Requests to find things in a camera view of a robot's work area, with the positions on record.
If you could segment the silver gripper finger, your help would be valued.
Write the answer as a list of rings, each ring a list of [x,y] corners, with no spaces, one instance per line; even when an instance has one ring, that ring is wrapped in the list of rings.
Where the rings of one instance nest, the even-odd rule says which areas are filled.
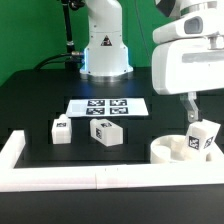
[[[188,92],[180,95],[180,101],[187,111],[187,118],[189,122],[201,121],[201,111],[196,104],[197,94],[195,92]]]

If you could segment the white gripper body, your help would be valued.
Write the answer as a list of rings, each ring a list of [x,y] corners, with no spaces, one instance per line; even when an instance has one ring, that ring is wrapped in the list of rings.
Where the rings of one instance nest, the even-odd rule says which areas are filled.
[[[152,55],[152,84],[161,95],[224,88],[224,49],[205,38],[161,44]]]

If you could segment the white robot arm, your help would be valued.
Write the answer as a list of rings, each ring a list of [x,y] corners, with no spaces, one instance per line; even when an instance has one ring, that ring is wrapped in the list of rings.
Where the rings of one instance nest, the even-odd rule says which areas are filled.
[[[188,120],[199,120],[196,93],[224,88],[224,0],[84,1],[81,77],[112,82],[149,64],[154,90],[178,94]]]

